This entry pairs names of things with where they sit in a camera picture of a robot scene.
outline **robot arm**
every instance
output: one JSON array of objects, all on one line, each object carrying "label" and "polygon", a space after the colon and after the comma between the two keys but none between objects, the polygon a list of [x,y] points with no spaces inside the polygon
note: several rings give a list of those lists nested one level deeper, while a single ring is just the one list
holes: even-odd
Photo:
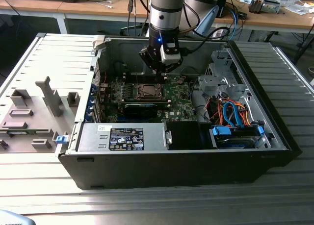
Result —
[{"label": "robot arm", "polygon": [[182,64],[178,42],[184,0],[152,0],[149,44],[140,56],[157,75],[168,73]]}]

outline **power supply label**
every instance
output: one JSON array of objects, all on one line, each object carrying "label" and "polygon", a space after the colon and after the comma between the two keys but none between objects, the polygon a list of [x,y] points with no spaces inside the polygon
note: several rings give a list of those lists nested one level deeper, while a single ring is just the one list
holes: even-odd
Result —
[{"label": "power supply label", "polygon": [[109,150],[144,150],[143,128],[112,128]]}]

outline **blue plastic clip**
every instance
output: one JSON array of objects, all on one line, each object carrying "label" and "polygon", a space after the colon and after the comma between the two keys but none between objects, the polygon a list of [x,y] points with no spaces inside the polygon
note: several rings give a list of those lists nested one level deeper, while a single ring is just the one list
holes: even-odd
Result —
[{"label": "blue plastic clip", "polygon": [[231,135],[231,130],[227,126],[215,126],[212,129],[213,135]]},{"label": "blue plastic clip", "polygon": [[57,144],[67,144],[69,142],[68,138],[69,138],[68,135],[60,135],[55,140],[55,143],[57,143]]},{"label": "blue plastic clip", "polygon": [[264,129],[263,129],[262,126],[258,126],[257,129],[258,129],[258,131],[260,132],[261,135],[264,134]]}]

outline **desk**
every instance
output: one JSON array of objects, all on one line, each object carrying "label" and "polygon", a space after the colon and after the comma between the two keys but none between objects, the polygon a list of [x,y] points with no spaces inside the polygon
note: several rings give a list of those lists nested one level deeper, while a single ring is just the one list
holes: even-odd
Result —
[{"label": "desk", "polygon": [[[111,5],[113,8],[107,8],[98,3],[86,0],[78,0],[77,3],[49,0],[8,1],[23,16],[56,18],[60,32],[63,34],[68,33],[66,19],[126,22],[128,18],[127,5],[129,0],[112,0]],[[307,33],[314,22],[312,14],[300,16],[284,8],[280,10],[279,14],[253,14],[249,12],[248,4],[243,4],[236,0],[233,0],[233,2],[237,8],[240,8],[240,11],[248,14],[243,27],[248,30]],[[136,1],[136,6],[136,20],[137,22],[144,22],[146,11],[139,0]],[[4,0],[0,0],[0,14],[16,15]],[[216,19],[213,27],[229,26],[232,22],[232,18],[229,15],[226,15],[224,18]]]}]

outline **blue cable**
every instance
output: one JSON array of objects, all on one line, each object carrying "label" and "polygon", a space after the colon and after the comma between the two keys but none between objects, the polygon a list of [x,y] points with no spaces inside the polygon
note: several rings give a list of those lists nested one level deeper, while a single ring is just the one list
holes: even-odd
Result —
[{"label": "blue cable", "polygon": [[235,112],[235,121],[236,121],[237,125],[240,126],[241,128],[244,128],[244,125],[243,125],[243,123],[242,123],[242,121],[241,121],[241,119],[240,119],[240,117],[239,117],[239,115],[238,115],[236,105],[235,105],[234,103],[230,102],[230,101],[229,101],[229,102],[226,102],[226,103],[224,104],[224,108],[223,108],[224,119],[226,120],[226,122],[228,122],[228,123],[231,125],[231,127],[233,127],[233,128],[235,127],[235,125],[234,125],[231,121],[229,121],[229,120],[228,120],[228,117],[227,117],[227,106],[228,106],[228,104],[231,104],[231,106],[232,106],[233,109],[234,109],[234,112]]},{"label": "blue cable", "polygon": [[231,40],[231,39],[233,38],[233,36],[235,35],[235,32],[236,32],[237,19],[236,19],[236,14],[234,13],[234,11],[233,11],[232,9],[230,9],[230,8],[227,8],[227,9],[229,9],[230,12],[232,12],[232,14],[233,14],[233,16],[234,16],[234,19],[235,19],[235,28],[234,28],[234,31],[233,31],[233,33],[232,33],[232,36],[231,36],[230,39],[229,39],[229,40]]}]

